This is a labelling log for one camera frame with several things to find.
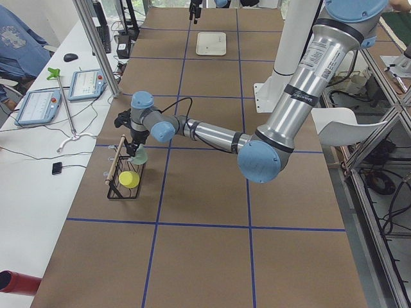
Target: black wire basket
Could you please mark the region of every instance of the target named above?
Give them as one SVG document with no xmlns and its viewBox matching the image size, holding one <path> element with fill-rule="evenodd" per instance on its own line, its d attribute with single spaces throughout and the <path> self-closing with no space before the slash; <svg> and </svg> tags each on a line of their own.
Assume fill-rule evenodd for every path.
<svg viewBox="0 0 411 308">
<path fill-rule="evenodd" d="M 135 165 L 131 163 L 132 159 L 130 155 L 121 154 L 121 150 L 124 148 L 123 145 L 125 141 L 126 138 L 123 135 L 121 136 L 119 145 L 114 147 L 116 154 L 105 180 L 105 183 L 109 186 L 107 198 L 110 200 L 136 199 L 139 196 L 143 180 L 143 171 L 146 164 L 144 163 L 141 165 Z M 121 185 L 119 176 L 124 171 L 133 171 L 139 175 L 140 181 L 135 188 L 127 188 Z"/>
</svg>

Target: white chair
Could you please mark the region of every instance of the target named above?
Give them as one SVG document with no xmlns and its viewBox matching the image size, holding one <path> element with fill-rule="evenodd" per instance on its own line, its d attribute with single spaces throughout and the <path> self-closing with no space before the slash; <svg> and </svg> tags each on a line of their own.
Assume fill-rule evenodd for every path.
<svg viewBox="0 0 411 308">
<path fill-rule="evenodd" d="M 358 124 L 348 108 L 313 108 L 311 111 L 321 144 L 346 146 L 366 140 L 378 127 L 387 123 Z"/>
</svg>

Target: green object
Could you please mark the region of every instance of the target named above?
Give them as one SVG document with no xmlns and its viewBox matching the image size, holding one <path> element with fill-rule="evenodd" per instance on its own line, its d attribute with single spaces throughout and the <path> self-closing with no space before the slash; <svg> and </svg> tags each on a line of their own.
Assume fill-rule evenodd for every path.
<svg viewBox="0 0 411 308">
<path fill-rule="evenodd" d="M 147 152 L 144 149 L 143 145 L 140 144 L 139 147 L 137 148 L 136 155 L 132 157 L 132 164 L 135 165 L 142 165 L 145 164 L 148 160 Z"/>
<path fill-rule="evenodd" d="M 60 69 L 52 69 L 48 67 L 47 70 L 50 72 L 50 76 L 47 77 L 47 80 L 60 77 Z"/>
<path fill-rule="evenodd" d="M 383 13 L 382 17 L 395 35 L 408 46 L 411 43 L 411 14 L 389 12 Z"/>
</svg>

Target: person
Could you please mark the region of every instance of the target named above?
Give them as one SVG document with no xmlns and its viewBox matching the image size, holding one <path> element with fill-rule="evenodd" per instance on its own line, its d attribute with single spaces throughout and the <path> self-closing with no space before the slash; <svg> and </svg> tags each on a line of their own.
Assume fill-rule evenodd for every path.
<svg viewBox="0 0 411 308">
<path fill-rule="evenodd" d="M 390 0 L 390 5 L 395 11 L 410 12 L 411 0 Z"/>
<path fill-rule="evenodd" d="M 0 77 L 17 81 L 27 90 L 50 59 L 47 42 L 11 11 L 0 5 Z M 10 110 L 17 103 L 0 85 L 0 102 Z"/>
</svg>

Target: black mouse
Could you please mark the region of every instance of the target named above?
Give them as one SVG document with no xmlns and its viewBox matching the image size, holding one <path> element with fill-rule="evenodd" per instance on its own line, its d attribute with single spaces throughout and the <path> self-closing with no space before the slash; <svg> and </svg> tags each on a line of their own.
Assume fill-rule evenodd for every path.
<svg viewBox="0 0 411 308">
<path fill-rule="evenodd" d="M 67 53 L 63 58 L 64 62 L 70 62 L 76 59 L 78 59 L 78 55 L 76 55 L 75 53 Z"/>
</svg>

